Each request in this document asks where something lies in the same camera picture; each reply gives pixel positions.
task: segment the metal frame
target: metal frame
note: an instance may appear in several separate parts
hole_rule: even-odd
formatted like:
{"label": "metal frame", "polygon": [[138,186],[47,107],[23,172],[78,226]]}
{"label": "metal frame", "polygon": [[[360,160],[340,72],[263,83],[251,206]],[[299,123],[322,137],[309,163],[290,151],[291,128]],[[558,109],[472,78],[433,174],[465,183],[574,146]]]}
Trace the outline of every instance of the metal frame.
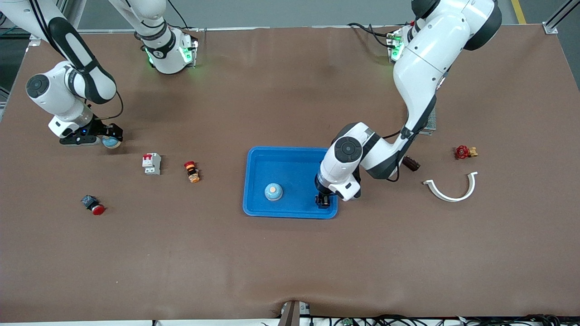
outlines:
{"label": "metal frame", "polygon": [[556,26],[558,26],[558,24],[560,24],[560,22],[579,4],[580,0],[566,0],[566,2],[556,10],[556,12],[542,23],[544,32],[546,32],[546,34],[558,34]]}

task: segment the orange and black object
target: orange and black object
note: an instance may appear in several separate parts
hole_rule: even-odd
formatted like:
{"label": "orange and black object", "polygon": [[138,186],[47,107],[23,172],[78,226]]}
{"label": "orange and black object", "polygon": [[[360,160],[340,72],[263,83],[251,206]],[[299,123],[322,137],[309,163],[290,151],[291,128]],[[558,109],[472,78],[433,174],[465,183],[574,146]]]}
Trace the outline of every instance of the orange and black object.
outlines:
{"label": "orange and black object", "polygon": [[194,161],[185,162],[183,166],[185,166],[185,169],[187,170],[187,177],[190,182],[196,183],[200,181],[200,171],[195,167]]}

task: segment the yellow stripe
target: yellow stripe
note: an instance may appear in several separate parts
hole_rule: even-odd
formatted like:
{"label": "yellow stripe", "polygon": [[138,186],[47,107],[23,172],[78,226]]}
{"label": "yellow stripe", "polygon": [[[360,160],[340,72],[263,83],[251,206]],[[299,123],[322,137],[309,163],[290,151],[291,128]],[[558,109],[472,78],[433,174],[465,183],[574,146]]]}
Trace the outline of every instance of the yellow stripe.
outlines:
{"label": "yellow stripe", "polygon": [[512,0],[513,11],[516,12],[518,24],[527,24],[525,22],[524,12],[521,11],[520,0]]}

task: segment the red knob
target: red knob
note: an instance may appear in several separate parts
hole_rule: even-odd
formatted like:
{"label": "red knob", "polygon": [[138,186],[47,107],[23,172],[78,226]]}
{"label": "red knob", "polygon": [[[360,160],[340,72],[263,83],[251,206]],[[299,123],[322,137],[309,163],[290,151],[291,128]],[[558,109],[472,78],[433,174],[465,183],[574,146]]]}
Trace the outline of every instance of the red knob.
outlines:
{"label": "red knob", "polygon": [[461,145],[455,149],[455,158],[464,160],[469,157],[469,148],[465,145]]}
{"label": "red knob", "polygon": [[97,205],[93,207],[91,211],[93,211],[93,215],[101,215],[105,211],[105,207],[102,205]]}

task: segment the red cap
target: red cap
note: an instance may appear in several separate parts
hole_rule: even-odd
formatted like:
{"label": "red cap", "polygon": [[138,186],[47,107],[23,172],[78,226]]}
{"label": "red cap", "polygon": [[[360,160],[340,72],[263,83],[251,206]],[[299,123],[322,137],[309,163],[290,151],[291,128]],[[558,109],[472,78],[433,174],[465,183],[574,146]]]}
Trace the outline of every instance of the red cap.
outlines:
{"label": "red cap", "polygon": [[101,215],[105,211],[105,207],[102,205],[97,205],[92,209],[93,215]]}

